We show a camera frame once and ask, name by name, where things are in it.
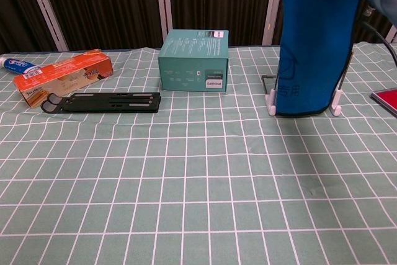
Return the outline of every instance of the teal box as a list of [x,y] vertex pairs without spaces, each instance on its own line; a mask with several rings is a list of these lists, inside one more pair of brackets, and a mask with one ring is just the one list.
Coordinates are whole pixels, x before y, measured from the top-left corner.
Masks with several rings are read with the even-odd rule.
[[164,90],[226,92],[229,32],[171,30],[158,63]]

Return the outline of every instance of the product box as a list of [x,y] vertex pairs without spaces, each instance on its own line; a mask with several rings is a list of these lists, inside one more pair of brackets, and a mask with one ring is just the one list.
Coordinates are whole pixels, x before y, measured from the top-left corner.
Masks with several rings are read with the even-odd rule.
[[110,58],[91,50],[57,63],[43,66],[14,78],[14,84],[32,108],[50,93],[64,96],[113,74]]
[[226,92],[229,32],[174,29],[158,56],[164,90]]

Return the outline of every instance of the green checkered tablecloth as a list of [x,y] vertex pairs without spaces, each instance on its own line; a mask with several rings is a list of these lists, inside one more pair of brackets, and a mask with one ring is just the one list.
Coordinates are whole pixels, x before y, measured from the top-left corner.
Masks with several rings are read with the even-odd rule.
[[397,264],[383,46],[355,46],[340,117],[304,119],[265,108],[278,48],[231,48],[226,94],[162,91],[157,54],[108,52],[83,89],[160,91],[157,114],[45,114],[0,70],[0,264]]

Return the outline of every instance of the toothpaste tube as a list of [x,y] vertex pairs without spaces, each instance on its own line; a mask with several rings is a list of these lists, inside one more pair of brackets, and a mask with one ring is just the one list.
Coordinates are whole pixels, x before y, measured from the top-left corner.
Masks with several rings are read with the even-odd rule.
[[5,57],[0,57],[0,66],[3,66],[5,69],[18,74],[26,74],[29,71],[40,68],[39,66],[30,62]]

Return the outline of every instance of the white label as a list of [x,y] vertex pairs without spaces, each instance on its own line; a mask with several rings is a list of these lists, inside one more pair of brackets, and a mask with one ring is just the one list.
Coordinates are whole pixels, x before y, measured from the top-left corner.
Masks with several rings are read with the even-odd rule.
[[27,74],[24,74],[25,79],[29,79],[31,77],[37,76],[38,74],[42,74],[41,70],[29,71]]
[[209,79],[205,81],[206,88],[222,88],[223,87],[223,80],[219,79]]
[[214,31],[213,36],[218,38],[223,38],[223,31]]

